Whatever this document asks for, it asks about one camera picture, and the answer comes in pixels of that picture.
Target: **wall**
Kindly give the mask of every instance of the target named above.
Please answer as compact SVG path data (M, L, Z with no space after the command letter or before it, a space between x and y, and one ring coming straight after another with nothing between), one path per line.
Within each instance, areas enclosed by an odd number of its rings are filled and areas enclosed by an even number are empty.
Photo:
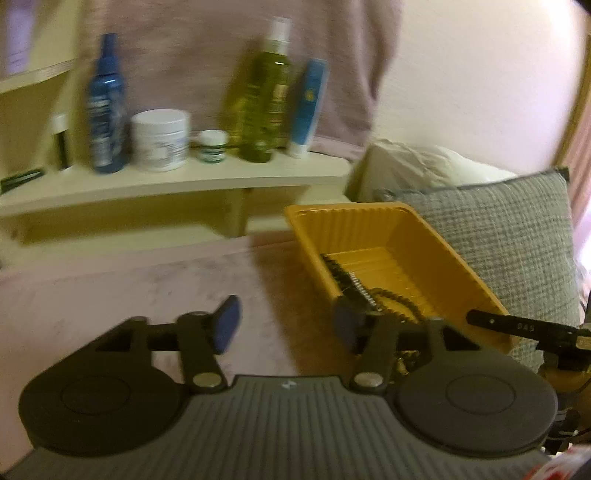
M542 170L568 124L585 42L574 0L407 0L374 132Z

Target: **gray ridged panel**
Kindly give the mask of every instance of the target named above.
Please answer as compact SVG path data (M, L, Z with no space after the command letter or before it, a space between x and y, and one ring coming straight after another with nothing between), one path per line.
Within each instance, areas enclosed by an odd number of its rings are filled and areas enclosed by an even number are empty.
M351 393L338 378L241 377L191 399L174 427L140 448L90 459L36 449L6 477L521 480L546 460L538 451L495 460L442 452L407 432L382 398Z

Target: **gray checkered cushion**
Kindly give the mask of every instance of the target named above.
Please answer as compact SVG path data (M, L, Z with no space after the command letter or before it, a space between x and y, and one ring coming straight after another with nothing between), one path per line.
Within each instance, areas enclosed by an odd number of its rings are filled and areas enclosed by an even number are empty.
M580 323L567 184L557 171L378 196L413 207L511 314ZM522 341L511 356L532 369L542 363L531 340Z

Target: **yellow plastic bin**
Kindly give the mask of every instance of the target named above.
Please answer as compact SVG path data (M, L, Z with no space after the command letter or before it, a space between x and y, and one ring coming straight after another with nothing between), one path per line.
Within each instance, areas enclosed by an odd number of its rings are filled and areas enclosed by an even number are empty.
M486 284L417 212L403 203L292 205L285 215L303 259L329 301L341 291L320 254L327 254L366 288L384 288L411 300L424 317L438 316L481 345L504 353L518 342L466 323L471 309L507 314ZM380 298L391 310L406 307Z

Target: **pillow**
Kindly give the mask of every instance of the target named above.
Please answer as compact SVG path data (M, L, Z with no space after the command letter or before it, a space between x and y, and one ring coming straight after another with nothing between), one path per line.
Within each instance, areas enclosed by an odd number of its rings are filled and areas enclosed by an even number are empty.
M375 191L424 189L468 183L489 183L516 175L478 163L443 147L422 147L377 140L366 157L359 202L373 202Z
M580 324L567 182L557 170L487 185L381 192L380 197L413 207L510 314ZM511 356L537 370L542 353L535 346L523 340Z

